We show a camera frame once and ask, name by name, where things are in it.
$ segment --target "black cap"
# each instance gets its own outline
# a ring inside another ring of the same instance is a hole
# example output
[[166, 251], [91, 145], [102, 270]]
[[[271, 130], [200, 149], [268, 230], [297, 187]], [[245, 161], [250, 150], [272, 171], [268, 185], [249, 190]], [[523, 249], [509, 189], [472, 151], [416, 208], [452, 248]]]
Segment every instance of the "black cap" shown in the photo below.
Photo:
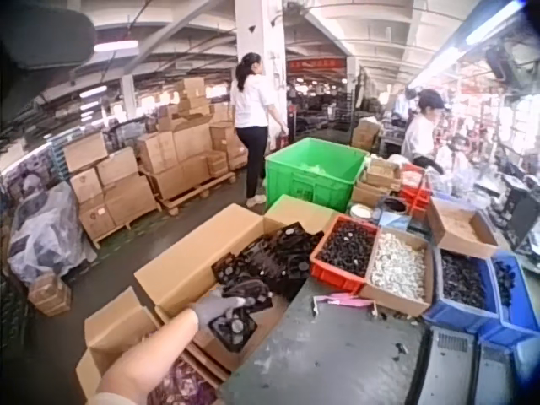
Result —
[[445, 108], [445, 102], [442, 97], [433, 89], [424, 89], [419, 94], [420, 100], [418, 101], [418, 107], [420, 110], [425, 110], [427, 107], [431, 108]]

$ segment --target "green bin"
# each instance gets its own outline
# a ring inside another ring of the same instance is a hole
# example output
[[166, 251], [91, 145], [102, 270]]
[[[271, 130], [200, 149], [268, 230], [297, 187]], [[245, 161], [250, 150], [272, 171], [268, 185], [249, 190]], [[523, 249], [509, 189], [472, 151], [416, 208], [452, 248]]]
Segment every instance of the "green bin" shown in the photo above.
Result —
[[267, 156], [267, 206], [283, 194], [344, 213], [367, 152], [305, 138]]

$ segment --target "wooden pallet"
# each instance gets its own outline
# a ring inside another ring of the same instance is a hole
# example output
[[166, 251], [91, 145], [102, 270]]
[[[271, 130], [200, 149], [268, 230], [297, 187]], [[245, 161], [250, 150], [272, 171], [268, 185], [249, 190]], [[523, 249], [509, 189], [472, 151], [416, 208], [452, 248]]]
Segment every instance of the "wooden pallet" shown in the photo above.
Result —
[[[155, 204], [155, 209], [157, 209], [160, 212], [162, 211], [161, 205], [159, 205], [158, 203]], [[152, 209], [152, 210], [150, 210], [150, 211], [148, 211], [146, 213], [143, 213], [142, 215], [139, 215], [138, 217], [132, 219], [131, 221], [125, 223], [124, 225], [116, 226], [115, 228], [111, 229], [109, 232], [107, 232], [106, 234], [103, 234], [99, 238], [90, 239], [90, 240], [92, 240], [92, 243], [94, 244], [95, 248], [99, 250], [101, 248], [100, 243], [99, 243], [101, 240], [103, 240], [107, 236], [111, 236], [112, 234], [114, 234], [115, 232], [117, 232], [118, 230], [121, 230], [123, 228], [126, 228], [127, 230], [132, 230], [132, 222], [133, 221], [141, 218], [142, 216], [146, 215], [147, 213], [151, 213], [152, 211], [154, 211], [154, 210]]]
[[158, 198], [158, 201], [163, 205], [163, 207], [167, 210], [167, 213], [169, 213], [170, 216], [176, 216], [179, 213], [178, 206], [185, 203], [187, 200], [200, 196], [201, 198], [208, 198], [210, 195], [209, 189], [217, 186], [219, 183], [222, 183], [224, 181], [229, 181], [229, 183], [233, 184], [236, 182], [236, 174], [232, 171], [227, 173], [226, 175], [222, 175], [221, 177], [218, 177], [217, 179], [212, 179], [211, 181], [205, 182], [202, 185], [195, 187], [190, 192], [181, 194], [179, 197], [174, 198], [172, 200], [164, 200], [161, 198]]

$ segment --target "gray floor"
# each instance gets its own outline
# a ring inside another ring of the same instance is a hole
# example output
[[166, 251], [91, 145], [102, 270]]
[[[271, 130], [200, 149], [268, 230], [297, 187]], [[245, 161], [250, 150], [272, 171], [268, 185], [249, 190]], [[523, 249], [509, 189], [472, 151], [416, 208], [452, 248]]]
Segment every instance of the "gray floor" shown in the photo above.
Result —
[[[159, 216], [157, 226], [135, 232], [139, 235], [123, 231], [126, 234], [121, 236], [129, 243], [118, 244], [116, 251], [107, 251], [104, 241], [107, 253], [100, 253], [98, 264], [67, 277], [73, 291], [71, 310], [52, 318], [37, 314], [30, 323], [24, 358], [2, 370], [3, 397], [17, 404], [83, 404], [75, 367], [85, 350], [84, 319], [130, 285], [153, 308], [133, 274], [224, 207], [242, 204], [245, 181], [245, 174], [240, 174], [235, 184], [226, 182], [211, 191], [209, 198], [192, 200], [177, 217]], [[262, 206], [257, 211], [262, 213]]]

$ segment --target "hand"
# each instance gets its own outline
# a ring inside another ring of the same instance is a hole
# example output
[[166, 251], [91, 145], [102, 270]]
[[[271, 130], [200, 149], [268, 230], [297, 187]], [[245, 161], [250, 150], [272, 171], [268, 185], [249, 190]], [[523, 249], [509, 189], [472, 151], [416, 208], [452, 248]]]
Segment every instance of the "hand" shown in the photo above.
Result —
[[223, 298], [221, 291], [214, 290], [206, 297], [202, 297], [192, 305], [193, 311], [199, 320], [199, 329], [207, 326], [209, 322], [222, 316], [228, 310], [240, 308], [246, 304], [245, 298], [229, 297]]

